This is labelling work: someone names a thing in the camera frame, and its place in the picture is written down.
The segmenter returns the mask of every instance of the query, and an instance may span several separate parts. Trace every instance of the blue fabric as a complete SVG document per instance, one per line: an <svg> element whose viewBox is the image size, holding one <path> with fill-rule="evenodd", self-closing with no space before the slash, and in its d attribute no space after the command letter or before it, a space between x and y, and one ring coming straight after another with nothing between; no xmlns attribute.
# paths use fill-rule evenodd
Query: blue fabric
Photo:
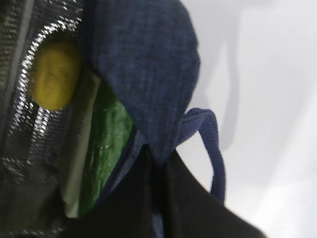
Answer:
<svg viewBox="0 0 317 238"><path fill-rule="evenodd" d="M213 167L213 179L211 184L211 194L214 195L221 203L225 200L225 168L224 162L219 150L218 142L218 126L214 113L211 110L204 110L199 108L191 109L181 120L181 130L177 145L188 140L197 131L199 131L205 148L211 160ZM112 190L120 183L120 181L130 171L133 163L137 159L140 150L143 145L147 144L146 139L137 131L132 150L127 159L127 162L123 166Z"/></svg>
<svg viewBox="0 0 317 238"><path fill-rule="evenodd" d="M184 116L181 123L178 144L188 140L197 131L199 131L202 137L213 167L211 194L224 203L226 187L225 168L219 150L217 120L211 110L194 108Z"/></svg>
<svg viewBox="0 0 317 238"><path fill-rule="evenodd" d="M86 0L81 32L86 64L112 87L163 164L199 74L187 10L179 0Z"/></svg>

